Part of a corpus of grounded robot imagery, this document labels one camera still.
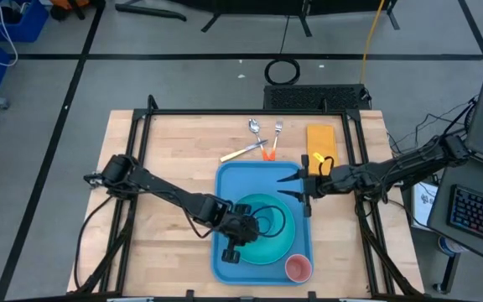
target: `green bowl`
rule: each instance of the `green bowl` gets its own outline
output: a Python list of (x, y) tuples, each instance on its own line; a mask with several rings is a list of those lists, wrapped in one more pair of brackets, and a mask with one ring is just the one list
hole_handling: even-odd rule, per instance
[[(270, 264), (282, 258), (292, 247), (295, 237), (295, 221), (291, 210), (279, 199), (264, 194), (248, 195), (240, 199), (237, 204), (251, 206), (251, 213), (263, 206), (277, 206), (284, 211), (286, 225), (283, 231), (276, 237), (259, 236), (255, 242), (246, 244), (244, 247), (237, 247), (241, 260), (252, 264)], [(260, 232), (269, 235), (275, 234), (283, 226), (283, 216), (277, 209), (265, 209), (259, 211), (255, 217), (258, 219)]]

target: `wooden tabletop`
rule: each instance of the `wooden tabletop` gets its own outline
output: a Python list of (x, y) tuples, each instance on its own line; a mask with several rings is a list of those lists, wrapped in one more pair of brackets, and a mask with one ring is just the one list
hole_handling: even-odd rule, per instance
[[(391, 158), (382, 113), (361, 112), (370, 161)], [(131, 123), (131, 111), (113, 111), (107, 124), (98, 170), (113, 154), (123, 154)], [(247, 129), (248, 116), (155, 116), (148, 138), (144, 167), (187, 191), (214, 192), (219, 157), (254, 143)], [(283, 120), (278, 139), (277, 160), (300, 162), (306, 153), (306, 125), (329, 124), (335, 128), (339, 161), (348, 163), (340, 117), (252, 116), (261, 124), (261, 137), (274, 138), (277, 119)], [(351, 122), (356, 158), (360, 160), (355, 128)], [(262, 160), (255, 149), (238, 157)], [(389, 197), (402, 202), (398, 189)], [(87, 215), (106, 199), (105, 190), (91, 192)], [(106, 251), (115, 202), (99, 211), (89, 222), (81, 244), (80, 281), (94, 270)], [(423, 292), (417, 258), (402, 208), (379, 205), (387, 250), (413, 287)], [(300, 286), (233, 286), (218, 282), (211, 272), (210, 238), (199, 239), (190, 229), (183, 212), (152, 195), (140, 195), (127, 267), (124, 295), (184, 296), (193, 289), (197, 297), (255, 296), (306, 297), (316, 291), (320, 298), (369, 297), (359, 224), (354, 213), (354, 197), (328, 195), (313, 202), (311, 218), (314, 274)], [(374, 253), (380, 292), (385, 291), (381, 263)], [(113, 263), (109, 289), (114, 289), (118, 260)], [(70, 281), (69, 289), (74, 289)]]

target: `black metal frame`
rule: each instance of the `black metal frame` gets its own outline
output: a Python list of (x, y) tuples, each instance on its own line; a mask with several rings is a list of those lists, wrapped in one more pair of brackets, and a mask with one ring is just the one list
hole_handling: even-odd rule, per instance
[[(364, 134), (362, 131), (361, 125), (361, 115), (358, 110), (346, 110), (346, 111), (319, 111), (319, 110), (265, 110), (265, 109), (257, 109), (257, 110), (173, 110), (173, 109), (158, 109), (157, 104), (150, 96), (148, 98), (148, 108), (147, 109), (134, 109), (132, 115), (132, 124), (130, 126), (130, 133), (127, 142), (126, 154), (132, 154), (135, 148), (135, 141), (137, 135), (138, 124), (140, 123), (141, 119), (144, 119), (144, 126), (143, 126), (143, 133), (141, 138), (141, 145), (139, 146), (139, 155), (138, 160), (139, 162), (144, 161), (144, 155), (146, 153), (147, 141), (148, 141), (148, 133), (151, 127), (151, 118), (152, 115), (325, 115), (325, 116), (338, 116), (341, 117), (342, 126), (344, 128), (345, 134), (345, 141), (346, 141), (346, 150), (348, 153), (348, 159), (350, 164), (356, 163), (356, 156), (353, 149), (353, 141), (351, 138), (351, 131), (349, 120), (353, 120), (355, 127), (356, 127), (356, 136), (359, 143), (359, 148), (361, 151), (361, 161), (362, 163), (368, 162), (368, 152), (366, 151), (366, 144), (364, 139)], [(360, 201), (360, 196), (355, 193), (356, 201)], [(130, 209), (135, 211), (137, 207), (137, 199), (130, 200)], [(122, 214), (122, 206), (124, 201), (117, 200), (115, 210), (113, 212), (113, 221), (111, 225), (111, 231), (109, 235), (109, 243), (107, 248), (110, 248), (113, 244), (114, 239), (117, 237), (118, 229), (120, 226), (121, 221), (121, 214)], [(385, 239), (383, 236), (382, 230), (382, 222), (381, 217), (379, 215), (379, 210), (376, 204), (371, 204), (371, 211), (372, 211), (372, 222), (375, 233), (377, 235), (379, 243), (382, 245), (383, 249), (385, 248)], [(360, 209), (359, 213), (359, 223), (361, 224), (361, 218), (366, 213), (364, 209)], [(129, 256), (129, 248), (131, 243), (131, 234), (127, 237), (125, 241), (120, 258), (119, 270), (117, 275), (117, 281), (115, 285), (115, 289), (113, 293), (122, 294), (124, 288), (124, 279), (126, 276), (126, 268)], [(376, 294), (380, 294), (378, 287), (377, 287), (377, 274), (374, 268), (374, 259), (372, 256), (372, 250), (368, 241), (363, 237), (362, 238), (362, 246), (365, 256), (366, 262), (366, 272), (368, 277), (369, 283), (369, 290), (371, 295), (374, 296)], [(107, 292), (107, 285), (109, 283), (111, 270), (108, 268), (104, 275), (102, 276), (99, 291), (101, 293)], [(392, 281), (392, 277), (390, 273), (383, 267), (383, 276), (385, 279), (385, 287), (387, 294), (395, 294), (394, 285)]]

